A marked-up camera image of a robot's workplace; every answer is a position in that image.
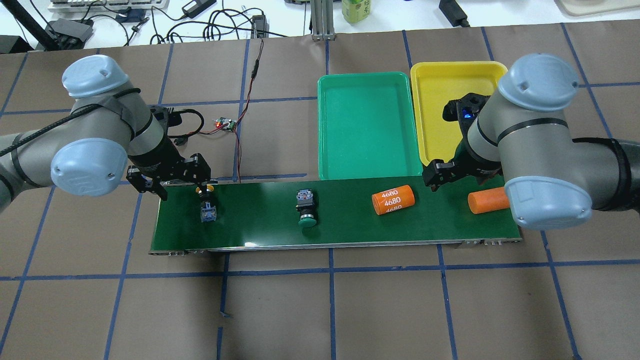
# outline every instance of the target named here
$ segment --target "yellow tray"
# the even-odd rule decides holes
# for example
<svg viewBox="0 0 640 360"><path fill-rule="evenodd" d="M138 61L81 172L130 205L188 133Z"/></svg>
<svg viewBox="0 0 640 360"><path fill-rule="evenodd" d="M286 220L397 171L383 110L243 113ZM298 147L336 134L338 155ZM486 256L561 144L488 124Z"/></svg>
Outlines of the yellow tray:
<svg viewBox="0 0 640 360"><path fill-rule="evenodd" d="M420 160L449 161L462 139L457 122L442 120L442 109L470 92L491 95L507 68L496 61L417 63L411 68L413 110Z"/></svg>

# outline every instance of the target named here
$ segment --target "green conveyor belt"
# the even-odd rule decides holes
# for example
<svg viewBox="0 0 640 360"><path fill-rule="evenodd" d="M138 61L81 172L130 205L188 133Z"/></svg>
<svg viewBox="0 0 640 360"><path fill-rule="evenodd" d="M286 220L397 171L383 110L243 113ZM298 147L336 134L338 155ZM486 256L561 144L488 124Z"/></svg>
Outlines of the green conveyor belt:
<svg viewBox="0 0 640 360"><path fill-rule="evenodd" d="M371 195L404 184L413 189L415 205L376 215ZM214 192L218 220L204 224L195 187L169 187L168 200L160 203L150 253L519 240L508 209L474 215L468 208L469 192L503 184L497 177L478 186L468 177L435 193L419 176L223 184ZM314 192L318 219L306 229L298 226L296 211L296 193L304 188Z"/></svg>

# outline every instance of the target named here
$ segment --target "orange cylinder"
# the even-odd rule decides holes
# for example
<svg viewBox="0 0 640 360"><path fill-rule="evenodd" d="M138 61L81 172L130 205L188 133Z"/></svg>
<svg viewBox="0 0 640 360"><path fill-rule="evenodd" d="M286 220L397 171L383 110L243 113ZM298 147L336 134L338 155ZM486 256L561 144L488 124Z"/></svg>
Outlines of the orange cylinder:
<svg viewBox="0 0 640 360"><path fill-rule="evenodd" d="M415 197L411 186L402 185L371 195L371 201L376 214L382 215L414 205Z"/></svg>
<svg viewBox="0 0 640 360"><path fill-rule="evenodd" d="M509 198L504 192L504 187L470 193L467 200L469 209L474 214L509 208Z"/></svg>

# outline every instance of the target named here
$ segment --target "light blue cap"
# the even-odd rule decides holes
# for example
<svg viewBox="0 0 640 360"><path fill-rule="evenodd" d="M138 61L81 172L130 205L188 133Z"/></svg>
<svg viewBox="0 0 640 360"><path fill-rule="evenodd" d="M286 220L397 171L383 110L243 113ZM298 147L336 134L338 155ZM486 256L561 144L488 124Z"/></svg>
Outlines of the light blue cap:
<svg viewBox="0 0 640 360"><path fill-rule="evenodd" d="M87 138L66 144L51 160L53 183L74 195L101 196L115 190L127 166L119 143Z"/></svg>
<svg viewBox="0 0 640 360"><path fill-rule="evenodd" d="M578 74L559 57L529 54L516 60L498 82L500 94L534 111L564 109L578 92Z"/></svg>
<svg viewBox="0 0 640 360"><path fill-rule="evenodd" d="M91 55L77 60L62 74L62 85L69 96L78 99L98 95L126 83L129 76L106 55Z"/></svg>
<svg viewBox="0 0 640 360"><path fill-rule="evenodd" d="M504 185L516 224L533 230L564 229L591 218L591 197L568 181L521 176Z"/></svg>

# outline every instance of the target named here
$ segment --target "black pole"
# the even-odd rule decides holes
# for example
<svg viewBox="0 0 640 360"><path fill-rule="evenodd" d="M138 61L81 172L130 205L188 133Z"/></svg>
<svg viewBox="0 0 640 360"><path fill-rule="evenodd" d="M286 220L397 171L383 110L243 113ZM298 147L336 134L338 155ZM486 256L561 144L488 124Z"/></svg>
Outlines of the black pole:
<svg viewBox="0 0 640 360"><path fill-rule="evenodd" d="M18 3L18 0L0 0L0 2L44 46L46 51L60 50L58 43L44 31L27 10Z"/></svg>

